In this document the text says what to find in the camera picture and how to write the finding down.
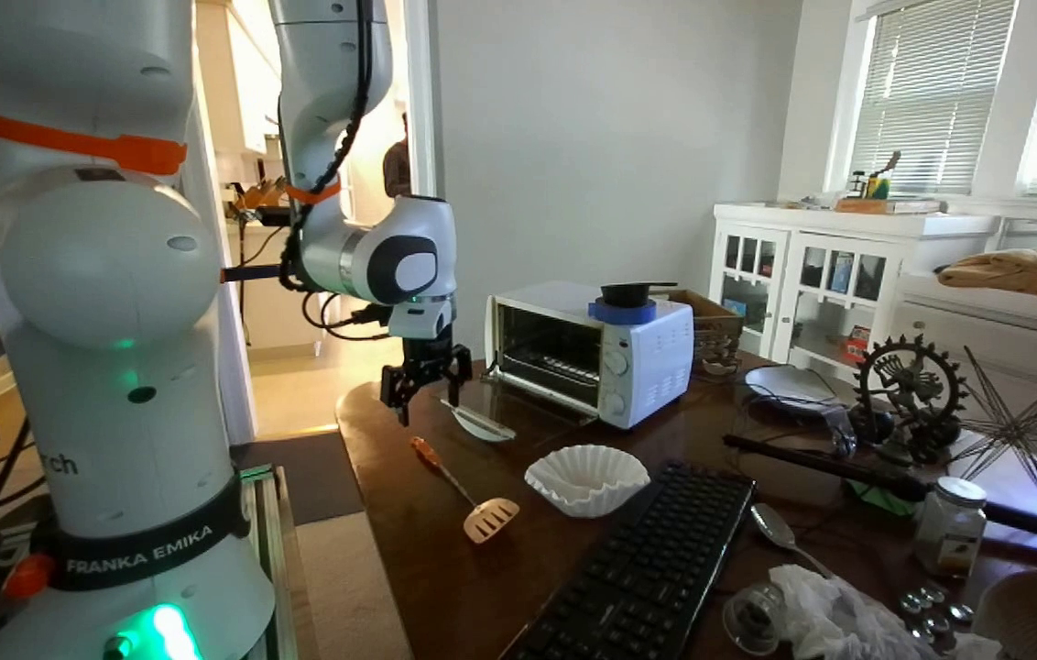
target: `wooden table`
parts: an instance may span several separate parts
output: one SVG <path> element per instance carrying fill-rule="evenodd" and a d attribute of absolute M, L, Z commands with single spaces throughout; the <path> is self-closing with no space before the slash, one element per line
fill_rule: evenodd
<path fill-rule="evenodd" d="M 603 422 L 584 425 L 579 414 L 498 381 L 465 384 L 461 403 L 515 425 L 518 441 L 485 444 L 461 433 L 450 412 L 441 408 L 438 384 L 414 396 L 412 428 L 377 403 L 377 384 L 351 390 L 339 414 L 381 565 L 419 660 L 498 657 L 572 574 L 590 544 L 603 540 L 607 519 L 572 519 L 523 484 L 523 470 L 535 458 L 570 444 L 612 444 L 633 450 L 648 470 L 676 458 L 744 473 L 759 484 L 759 500 L 774 503 L 794 525 L 799 544 L 864 595 L 897 600 L 904 589 L 927 584 L 909 556 L 909 519 L 859 506 L 843 494 L 837 475 L 737 456 L 721 444 L 725 433 L 759 441 L 787 433 L 824 437 L 818 422 L 753 408 L 739 398 L 737 381 L 695 374 L 678 403 L 632 433 Z M 478 500 L 507 494 L 523 506 L 501 540 L 474 545 L 461 535 L 468 506 L 412 456 L 412 433 L 438 444 L 450 473 L 457 473 Z M 733 589 L 793 560 L 793 555 L 774 551 L 759 532 L 744 529 L 692 635 L 692 657 L 744 657 L 725 637 L 717 607 Z M 1019 556 L 981 556 L 969 599 L 1014 568 Z"/>

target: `green light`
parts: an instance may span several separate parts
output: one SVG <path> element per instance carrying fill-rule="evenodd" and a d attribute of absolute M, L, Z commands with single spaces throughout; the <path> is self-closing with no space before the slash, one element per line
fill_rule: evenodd
<path fill-rule="evenodd" d="M 109 642 L 105 660 L 203 660 L 191 622 L 177 606 L 134 616 Z"/>

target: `glass cabinet door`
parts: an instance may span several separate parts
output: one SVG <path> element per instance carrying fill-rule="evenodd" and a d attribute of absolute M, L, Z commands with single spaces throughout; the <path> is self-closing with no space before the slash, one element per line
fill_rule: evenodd
<path fill-rule="evenodd" d="M 774 351 L 776 280 L 785 264 L 780 231 L 717 231 L 712 301 L 744 320 L 739 351 Z"/>
<path fill-rule="evenodd" d="M 894 252 L 877 241 L 794 239 L 794 291 L 780 304 L 774 359 L 847 376 L 881 338 L 877 304 L 887 298 Z"/>

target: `gear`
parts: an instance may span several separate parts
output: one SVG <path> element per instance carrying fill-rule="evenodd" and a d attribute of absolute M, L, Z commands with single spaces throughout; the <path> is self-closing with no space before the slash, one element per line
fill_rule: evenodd
<path fill-rule="evenodd" d="M 859 362 L 859 408 L 881 417 L 881 403 L 909 428 L 913 458 L 934 463 L 958 437 L 964 412 L 964 376 L 949 351 L 925 338 L 887 338 Z"/>

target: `keyboard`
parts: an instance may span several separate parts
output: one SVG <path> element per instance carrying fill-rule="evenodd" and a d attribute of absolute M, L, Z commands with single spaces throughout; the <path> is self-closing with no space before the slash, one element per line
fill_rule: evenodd
<path fill-rule="evenodd" d="M 747 506 L 753 479 L 662 463 L 501 657 L 682 657 Z"/>

